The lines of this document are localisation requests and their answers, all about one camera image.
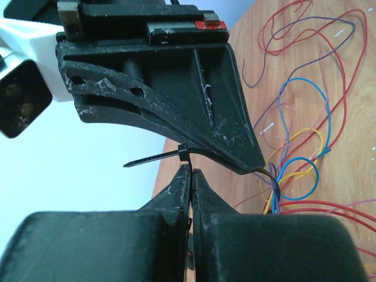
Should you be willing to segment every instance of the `white wall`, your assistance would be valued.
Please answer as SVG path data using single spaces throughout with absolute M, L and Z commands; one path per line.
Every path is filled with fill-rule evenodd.
M 214 9 L 228 27 L 254 2 L 180 1 Z M 8 2 L 0 0 L 0 8 Z M 53 102 L 16 139 L 0 136 L 0 253 L 17 225 L 35 211 L 141 207 L 152 195 L 159 162 L 122 165 L 160 153 L 164 142 L 142 129 L 82 123 L 72 102 Z

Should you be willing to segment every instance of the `white background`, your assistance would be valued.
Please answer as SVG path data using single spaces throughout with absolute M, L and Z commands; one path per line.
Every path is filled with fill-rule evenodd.
M 4 10 L 8 0 L 0 0 Z M 212 9 L 231 28 L 254 0 L 180 0 Z M 0 253 L 17 225 L 45 210 L 132 210 L 151 197 L 159 162 L 124 163 L 162 151 L 142 129 L 82 123 L 72 102 L 52 102 L 20 137 L 0 136 Z

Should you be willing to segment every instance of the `red component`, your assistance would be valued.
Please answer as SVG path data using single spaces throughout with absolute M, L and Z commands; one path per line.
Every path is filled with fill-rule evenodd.
M 206 25 L 203 21 L 196 21 L 194 24 L 198 29 L 227 29 L 224 21 L 220 21 L 219 25 Z

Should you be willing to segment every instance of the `wooden table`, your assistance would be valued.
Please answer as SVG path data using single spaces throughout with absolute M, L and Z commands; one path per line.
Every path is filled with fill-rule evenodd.
M 253 84 L 259 78 L 263 67 L 264 53 L 257 46 L 256 40 L 259 30 L 273 13 L 291 2 L 291 0 L 258 0 L 231 30 L 230 43 L 234 49 L 239 70 L 241 72 L 244 58 L 246 60 L 245 77 L 249 83 Z M 297 19 L 302 11 L 300 9 L 294 13 L 297 7 L 298 5 L 293 6 L 275 18 L 275 31 Z M 314 15 L 337 17 L 355 8 L 362 9 L 367 14 L 368 47 L 354 84 L 347 95 L 348 115 L 345 129 L 333 146 L 332 152 L 318 162 L 320 182 L 311 198 L 341 204 L 376 198 L 376 67 L 374 65 L 376 63 L 376 3 L 373 0 L 313 0 L 313 4 L 304 15 L 304 17 Z M 338 51 L 344 62 L 348 85 L 364 44 L 364 29 L 359 12 L 354 12 L 344 19 L 355 22 L 357 27 L 355 35 Z M 318 29 L 324 22 L 327 21 L 300 22 L 288 36 L 273 43 L 270 48 L 277 49 L 285 46 L 305 28 Z M 350 31 L 351 27 L 348 25 L 334 23 L 326 28 L 323 34 L 334 46 L 337 46 Z M 266 41 L 270 37 L 269 28 L 266 32 Z M 329 51 L 330 47 L 327 43 L 316 35 L 309 40 L 295 44 L 279 56 L 269 55 L 264 77 L 255 88 L 248 88 L 242 80 L 252 124 L 255 124 L 264 109 L 277 96 L 282 84 L 294 68 L 318 58 L 319 53 L 324 55 Z M 343 83 L 335 56 L 324 59 L 321 68 L 327 84 L 329 104 L 332 107 L 343 94 Z M 294 76 L 309 78 L 324 89 L 323 76 L 318 63 L 299 70 Z M 292 104 L 292 107 L 283 107 L 287 123 L 293 119 L 291 135 L 306 127 L 312 128 L 316 121 L 319 118 L 322 120 L 326 114 L 323 112 L 324 102 L 321 95 L 305 82 L 289 84 L 282 101 Z M 338 133 L 343 114 L 344 107 L 341 104 L 332 116 L 331 140 Z M 274 126 L 261 135 L 260 132 L 272 123 Z M 321 132 L 326 137 L 327 125 L 322 127 Z M 280 146 L 286 138 L 277 108 L 274 108 L 265 121 L 255 128 L 255 133 L 264 157 L 267 158 L 273 149 L 267 146 L 263 137 L 275 146 Z M 319 139 L 314 136 L 295 156 L 310 157 L 317 151 L 319 145 Z M 177 143 L 167 140 L 164 150 L 166 152 L 176 148 Z M 259 180 L 252 174 L 239 176 L 201 156 L 192 156 L 192 161 L 194 167 L 202 169 L 211 188 L 232 206 L 260 191 Z M 292 164 L 288 172 L 295 171 L 301 164 L 299 162 Z M 162 160 L 154 194 L 169 184 L 179 166 L 178 157 Z M 290 197 L 302 196 L 312 188 L 313 183 L 312 177 L 305 176 L 298 181 L 291 182 L 285 194 Z M 264 199 L 258 196 L 240 205 L 237 210 L 242 213 L 260 213 L 263 205 Z M 356 208 L 376 216 L 375 203 L 361 204 Z M 340 220 L 345 224 L 358 247 L 376 253 L 376 234 L 350 220 L 342 218 Z M 371 221 L 366 220 L 366 222 L 376 227 Z M 364 264 L 370 265 L 375 272 L 376 259 L 366 254 L 360 254 L 360 256 Z

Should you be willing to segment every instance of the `wire bundle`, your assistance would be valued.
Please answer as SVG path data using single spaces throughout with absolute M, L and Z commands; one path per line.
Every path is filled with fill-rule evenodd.
M 274 32 L 274 21 L 275 21 L 275 17 L 277 15 L 279 15 L 280 13 L 282 13 L 283 11 L 285 11 L 286 9 L 288 9 L 289 7 L 298 5 L 297 9 L 294 10 L 294 13 L 296 13 L 297 11 L 299 11 L 304 6 L 305 2 L 307 3 L 307 5 L 303 9 L 302 13 L 298 16 L 298 18 L 297 18 L 296 21 L 294 21 L 294 22 L 292 22 L 292 23 L 290 23 L 290 24 L 288 24 L 288 25 L 280 28 L 276 32 Z M 244 83 L 249 88 L 254 88 L 262 80 L 262 77 L 263 77 L 263 75 L 265 73 L 267 55 L 278 56 L 279 54 L 283 53 L 286 49 L 288 49 L 289 47 L 293 46 L 294 44 L 297 44 L 297 43 L 302 42 L 304 40 L 310 39 L 310 38 L 312 38 L 313 36 L 316 36 L 316 35 L 320 36 L 323 40 L 325 40 L 326 44 L 331 49 L 331 51 L 328 54 L 324 55 L 324 56 L 321 56 L 321 51 L 320 51 L 320 54 L 319 54 L 319 56 L 318 56 L 317 59 L 315 59 L 315 60 L 313 60 L 311 62 L 305 63 L 305 64 L 303 64 L 303 65 L 295 68 L 291 72 L 291 74 L 289 75 L 287 81 L 282 85 L 282 87 L 281 87 L 278 95 L 270 103 L 270 105 L 267 107 L 267 109 L 259 117 L 259 119 L 257 120 L 256 124 L 254 125 L 254 128 L 256 128 L 256 126 L 259 125 L 260 122 L 263 119 L 265 120 L 265 117 L 273 109 L 278 108 L 278 111 L 279 111 L 279 114 L 280 114 L 280 117 L 281 117 L 281 121 L 282 121 L 284 130 L 286 132 L 285 142 L 281 146 L 279 146 L 279 147 L 272 147 L 272 146 L 270 146 L 270 144 L 268 144 L 268 142 L 266 141 L 265 137 L 264 137 L 264 140 L 266 141 L 266 143 L 268 144 L 268 146 L 270 146 L 271 148 L 275 149 L 275 151 L 267 159 L 267 163 L 269 165 L 270 173 L 271 174 L 273 174 L 273 167 L 275 168 L 273 175 L 276 177 L 278 185 L 282 185 L 283 184 L 282 187 L 281 187 L 281 189 L 280 189 L 280 197 L 284 198 L 286 200 L 289 200 L 290 202 L 280 203 L 279 198 L 277 197 L 275 185 L 273 185 L 272 188 L 264 190 L 263 189 L 263 182 L 267 183 L 269 185 L 271 185 L 273 183 L 269 183 L 266 180 L 264 180 L 261 176 L 258 176 L 260 178 L 260 189 L 261 189 L 261 192 L 258 193 L 258 194 L 256 194 L 256 195 L 253 195 L 253 196 L 249 197 L 246 200 L 243 200 L 242 202 L 240 202 L 239 204 L 237 204 L 235 206 L 235 208 L 237 206 L 243 204 L 244 202 L 248 201 L 249 199 L 252 199 L 252 198 L 254 198 L 256 196 L 259 196 L 260 194 L 264 196 L 263 193 L 269 192 L 270 193 L 269 197 L 268 198 L 264 197 L 265 200 L 266 200 L 266 205 L 264 206 L 264 209 L 263 209 L 263 213 L 264 214 L 268 213 L 269 211 L 271 211 L 272 213 L 278 213 L 278 214 L 291 214 L 291 213 L 302 213 L 302 212 L 320 212 L 320 213 L 324 213 L 324 214 L 329 214 L 330 213 L 330 214 L 335 214 L 337 216 L 341 216 L 341 217 L 345 217 L 347 219 L 350 219 L 350 220 L 352 220 L 354 222 L 362 224 L 364 227 L 368 228 L 369 230 L 371 230 L 373 232 L 376 232 L 376 229 L 373 226 L 367 224 L 364 220 L 356 218 L 354 216 L 350 216 L 350 215 L 345 214 L 345 213 L 338 212 L 339 209 L 343 209 L 345 211 L 348 211 L 348 212 L 354 213 L 354 214 L 356 214 L 358 216 L 361 216 L 364 219 L 371 220 L 372 222 L 376 222 L 376 218 L 375 217 L 372 217 L 372 216 L 370 216 L 368 214 L 362 213 L 362 212 L 360 212 L 360 211 L 358 211 L 356 209 L 349 208 L 349 206 L 353 206 L 353 205 L 356 205 L 356 204 L 361 204 L 361 203 L 366 203 L 366 202 L 374 202 L 374 201 L 376 201 L 376 199 L 369 199 L 369 200 L 359 201 L 359 202 L 351 203 L 351 204 L 346 205 L 346 206 L 343 206 L 343 205 L 340 205 L 340 204 L 335 204 L 335 203 L 330 203 L 330 202 L 324 202 L 324 201 L 304 200 L 304 199 L 309 198 L 315 192 L 315 190 L 316 190 L 316 188 L 318 186 L 318 182 L 319 182 L 319 179 L 320 179 L 320 173 L 319 173 L 318 168 L 316 166 L 317 160 L 320 159 L 320 158 L 322 158 L 322 157 L 324 157 L 327 153 L 330 152 L 331 148 L 334 146 L 334 144 L 337 142 L 337 140 L 339 139 L 339 137 L 341 136 L 341 134 L 343 132 L 343 129 L 344 129 L 344 126 L 345 126 L 345 123 L 346 123 L 346 117 L 347 117 L 347 100 L 346 100 L 346 96 L 349 93 L 349 91 L 350 91 L 350 89 L 351 89 L 351 87 L 352 87 L 352 85 L 354 83 L 354 79 L 355 79 L 356 74 L 358 72 L 360 63 L 361 63 L 361 61 L 362 61 L 362 59 L 364 57 L 364 53 L 365 53 L 365 50 L 367 48 L 367 41 L 368 41 L 367 17 L 365 15 L 364 11 L 362 11 L 360 9 L 353 9 L 353 10 L 350 10 L 350 11 L 348 11 L 348 12 L 340 15 L 338 18 L 330 18 L 330 17 L 324 17 L 324 16 L 309 16 L 307 18 L 303 18 L 304 14 L 307 12 L 308 8 L 312 5 L 312 3 L 313 3 L 313 0 L 297 0 L 297 1 L 294 1 L 294 2 L 292 2 L 290 4 L 288 4 L 285 7 L 282 7 L 280 10 L 278 10 L 276 13 L 274 13 L 268 19 L 268 21 L 266 22 L 266 24 L 261 28 L 261 30 L 260 30 L 260 32 L 258 33 L 258 36 L 257 36 L 258 47 L 262 51 L 264 51 L 263 69 L 261 71 L 260 77 L 256 80 L 256 82 L 254 84 L 250 84 L 245 79 L 245 75 L 244 75 L 244 73 L 245 73 L 245 65 L 246 65 L 245 64 L 245 60 L 243 60 L 243 67 L 242 67 L 242 72 L 241 72 L 242 78 L 244 80 Z M 343 17 L 345 17 L 346 15 L 351 14 L 351 13 L 361 13 L 361 15 L 362 15 L 363 23 L 364 23 L 364 46 L 363 46 L 361 54 L 360 54 L 360 56 L 358 58 L 357 64 L 355 66 L 354 73 L 353 73 L 353 75 L 352 75 L 352 77 L 350 79 L 350 82 L 347 85 L 345 68 L 344 68 L 342 59 L 340 58 L 340 56 L 339 56 L 339 54 L 338 54 L 337 51 L 355 33 L 355 30 L 356 30 L 355 23 L 343 19 Z M 310 21 L 312 19 L 329 20 L 329 22 L 327 22 L 326 24 L 324 24 L 319 29 L 308 28 L 308 29 L 303 30 L 294 40 L 292 40 L 290 43 L 288 43 L 285 47 L 283 47 L 281 49 L 276 49 L 276 50 L 271 50 L 270 49 L 270 44 L 272 43 L 272 41 L 277 41 L 277 40 L 280 40 L 280 39 L 284 38 L 290 32 L 290 30 L 296 24 L 298 24 L 299 22 Z M 342 23 L 345 23 L 345 24 L 347 24 L 347 25 L 349 25 L 351 27 L 350 34 L 337 47 L 334 47 L 331 44 L 331 42 L 321 32 L 323 29 L 325 29 L 326 27 L 328 27 L 329 25 L 331 25 L 333 22 L 342 22 Z M 266 27 L 270 23 L 271 23 L 271 38 L 266 42 L 266 39 L 265 39 L 265 37 L 266 37 Z M 323 60 L 324 58 L 326 58 L 326 57 L 328 57 L 328 56 L 330 56 L 332 54 L 335 55 L 336 60 L 338 61 L 338 65 L 340 67 L 341 76 L 342 76 L 342 79 L 343 79 L 343 95 L 337 101 L 337 103 L 330 109 L 328 98 L 325 95 L 325 93 L 327 94 L 327 89 L 326 89 L 327 87 L 326 87 L 326 83 L 325 83 L 325 80 L 324 80 L 324 75 L 323 75 L 323 72 L 322 72 L 321 65 L 320 65 L 320 69 L 321 69 L 321 72 L 322 72 L 322 75 L 323 75 L 323 82 L 324 82 L 325 92 L 323 90 L 321 90 L 313 81 L 311 81 L 311 80 L 309 80 L 307 78 L 293 78 L 293 75 L 295 74 L 295 72 L 297 70 L 299 70 L 301 68 L 304 68 L 305 66 L 311 65 L 311 64 L 316 63 L 316 62 L 321 63 L 321 60 Z M 303 82 L 307 82 L 307 83 L 311 84 L 312 86 L 314 86 L 319 91 L 319 93 L 321 94 L 321 96 L 324 99 L 324 110 L 323 111 L 327 112 L 327 116 L 321 122 L 318 120 L 318 122 L 314 126 L 312 126 L 312 128 L 303 129 L 300 132 L 294 134 L 292 137 L 290 137 L 290 132 L 291 132 L 291 129 L 293 127 L 293 120 L 291 121 L 291 124 L 288 126 L 287 122 L 285 120 L 285 117 L 284 117 L 284 114 L 283 114 L 281 106 L 282 105 L 286 105 L 287 107 L 292 108 L 292 104 L 282 102 L 281 101 L 281 97 L 282 97 L 282 94 L 284 93 L 287 85 L 289 83 L 297 81 L 297 80 L 300 80 L 300 81 L 303 81 Z M 342 121 L 340 130 L 338 131 L 337 135 L 335 136 L 335 138 L 333 139 L 333 141 L 330 142 L 330 139 L 331 139 L 331 115 L 336 110 L 336 108 L 338 108 L 338 105 L 342 101 L 343 101 L 343 104 L 344 104 L 343 121 Z M 326 141 L 324 142 L 324 138 L 321 135 L 321 133 L 320 133 L 319 130 L 321 129 L 321 127 L 323 126 L 323 124 L 325 124 L 326 121 L 328 122 L 328 134 L 327 134 Z M 304 136 L 304 135 L 308 135 L 308 136 L 306 136 L 303 140 L 301 140 L 300 143 L 296 141 L 298 139 L 297 138 L 298 136 L 300 136 L 300 139 L 302 139 L 301 136 Z M 312 155 L 312 157 L 310 157 L 310 158 L 306 158 L 306 157 L 291 158 L 292 155 L 293 155 L 293 153 L 295 153 L 300 147 L 302 147 L 302 145 L 304 145 L 305 143 L 307 143 L 307 141 L 310 140 L 314 135 L 319 136 L 319 138 L 321 140 L 321 146 L 320 146 L 320 148 L 318 150 L 318 155 L 316 157 L 313 157 L 313 155 Z M 281 158 L 280 158 L 278 166 L 276 166 L 276 165 L 274 165 L 274 164 L 272 164 L 270 162 L 270 159 L 277 152 L 280 152 L 280 154 L 281 154 Z M 300 166 L 295 172 L 292 172 L 292 173 L 290 173 L 290 174 L 288 174 L 288 175 L 285 176 L 284 174 L 285 174 L 288 166 L 291 163 L 296 162 L 298 160 L 303 160 L 303 161 L 305 161 L 305 163 L 302 166 Z M 305 172 L 302 172 L 301 169 L 303 169 L 307 165 L 310 165 L 311 168 L 309 168 Z M 309 175 L 309 176 L 312 176 L 312 177 L 315 178 L 315 183 L 314 183 L 313 188 L 306 195 L 303 195 L 301 197 L 291 198 L 291 197 L 287 197 L 285 194 L 283 194 L 283 191 L 286 189 L 287 185 L 289 183 L 291 183 L 291 181 L 293 179 L 297 180 L 297 179 L 303 177 L 304 175 Z M 305 208 L 292 209 L 292 210 L 281 210 L 282 207 L 295 206 L 295 205 L 299 206 L 299 205 L 302 205 L 302 204 L 320 204 L 320 205 L 334 207 L 334 209 L 323 209 L 323 208 L 318 208 L 318 207 L 315 207 L 315 208 L 313 208 L 313 207 L 305 207 Z M 361 251 L 361 252 L 363 252 L 363 253 L 369 254 L 369 255 L 371 255 L 373 257 L 376 257 L 375 253 L 370 252 L 368 250 L 364 250 L 362 248 L 358 248 L 358 250 Z M 374 277 L 376 277 L 376 274 L 373 274 L 373 275 L 370 276 L 370 278 L 374 278 Z

